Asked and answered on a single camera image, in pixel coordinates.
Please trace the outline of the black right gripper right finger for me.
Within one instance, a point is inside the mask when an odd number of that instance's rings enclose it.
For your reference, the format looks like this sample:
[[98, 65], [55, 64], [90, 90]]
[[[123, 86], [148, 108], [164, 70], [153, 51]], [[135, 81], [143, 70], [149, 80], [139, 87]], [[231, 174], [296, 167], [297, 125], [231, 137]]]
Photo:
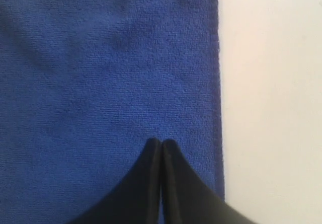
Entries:
[[165, 223], [252, 224], [219, 198], [197, 175], [178, 144], [162, 143], [161, 187]]

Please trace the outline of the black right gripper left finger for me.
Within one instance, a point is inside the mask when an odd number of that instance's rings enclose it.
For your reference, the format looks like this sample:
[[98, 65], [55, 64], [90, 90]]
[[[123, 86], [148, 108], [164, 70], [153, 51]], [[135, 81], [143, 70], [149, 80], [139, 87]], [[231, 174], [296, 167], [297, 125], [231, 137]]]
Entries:
[[102, 200], [70, 223], [158, 223], [161, 142], [147, 140], [124, 178]]

